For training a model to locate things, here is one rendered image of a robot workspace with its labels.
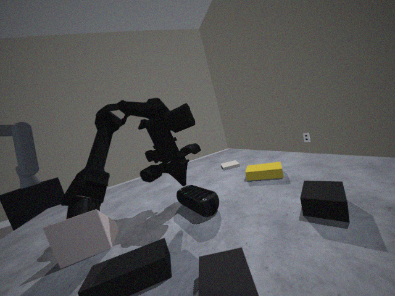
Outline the yellow rectangular block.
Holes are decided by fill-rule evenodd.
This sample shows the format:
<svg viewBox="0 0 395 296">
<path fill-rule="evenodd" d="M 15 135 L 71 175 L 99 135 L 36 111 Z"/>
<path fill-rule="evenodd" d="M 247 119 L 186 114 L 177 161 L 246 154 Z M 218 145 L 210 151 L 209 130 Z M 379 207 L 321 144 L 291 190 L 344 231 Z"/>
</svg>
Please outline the yellow rectangular block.
<svg viewBox="0 0 395 296">
<path fill-rule="evenodd" d="M 248 181 L 284 178 L 281 162 L 248 165 L 246 177 Z"/>
</svg>

